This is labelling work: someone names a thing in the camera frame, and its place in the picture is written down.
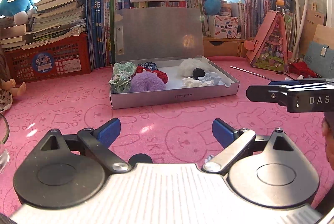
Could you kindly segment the person's right hand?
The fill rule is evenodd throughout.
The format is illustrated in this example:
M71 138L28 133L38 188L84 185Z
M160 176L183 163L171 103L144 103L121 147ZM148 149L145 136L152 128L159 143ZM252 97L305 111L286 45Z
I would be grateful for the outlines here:
M327 161L334 170L334 139L333 139L333 112L324 112L321 133L325 139L325 154Z

